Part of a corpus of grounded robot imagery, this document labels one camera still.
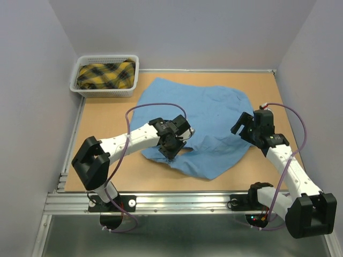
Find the light blue long sleeve shirt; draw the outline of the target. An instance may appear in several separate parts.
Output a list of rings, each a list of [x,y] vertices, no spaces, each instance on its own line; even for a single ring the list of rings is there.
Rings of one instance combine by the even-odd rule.
[[[133,113],[131,129],[135,130],[154,118],[171,120],[187,113],[195,135],[185,145],[190,152],[167,160],[158,148],[148,148],[142,154],[164,163],[185,175],[212,180],[233,167],[248,151],[250,144],[230,129],[243,112],[253,113],[246,94],[238,89],[212,86],[183,85],[156,78],[141,95]]]

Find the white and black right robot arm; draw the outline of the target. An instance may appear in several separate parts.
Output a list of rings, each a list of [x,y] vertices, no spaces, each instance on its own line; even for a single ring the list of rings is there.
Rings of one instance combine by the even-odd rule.
[[[243,195],[231,195],[227,207],[232,211],[258,211],[266,208],[284,220],[293,238],[329,235],[333,232],[337,200],[325,193],[306,174],[283,134],[275,133],[272,111],[260,107],[252,115],[243,112],[231,128],[232,134],[260,149],[280,173],[288,196],[279,187],[257,182]]]

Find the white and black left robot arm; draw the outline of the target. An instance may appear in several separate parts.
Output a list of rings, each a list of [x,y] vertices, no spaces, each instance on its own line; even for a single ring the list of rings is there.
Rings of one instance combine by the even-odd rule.
[[[86,191],[94,192],[89,199],[88,211],[135,211],[136,197],[120,196],[113,183],[108,181],[110,166],[121,164],[123,157],[150,147],[157,147],[167,160],[173,160],[194,133],[189,122],[179,115],[173,120],[153,119],[138,129],[115,137],[85,139],[71,165]]]

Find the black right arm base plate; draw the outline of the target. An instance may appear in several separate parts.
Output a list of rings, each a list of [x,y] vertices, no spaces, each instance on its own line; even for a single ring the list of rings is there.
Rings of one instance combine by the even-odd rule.
[[[227,202],[227,208],[231,211],[248,211],[245,219],[249,225],[265,228],[268,225],[266,214],[268,207],[262,205],[257,200],[251,200],[248,193],[231,194]]]

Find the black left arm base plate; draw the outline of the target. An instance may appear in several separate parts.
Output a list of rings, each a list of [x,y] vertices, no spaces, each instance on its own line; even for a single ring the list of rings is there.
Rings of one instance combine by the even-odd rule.
[[[88,194],[87,197],[88,212],[100,214],[99,222],[102,230],[124,233],[137,227],[138,220],[133,215],[137,204],[135,195],[119,195],[107,203],[103,202],[98,195]]]

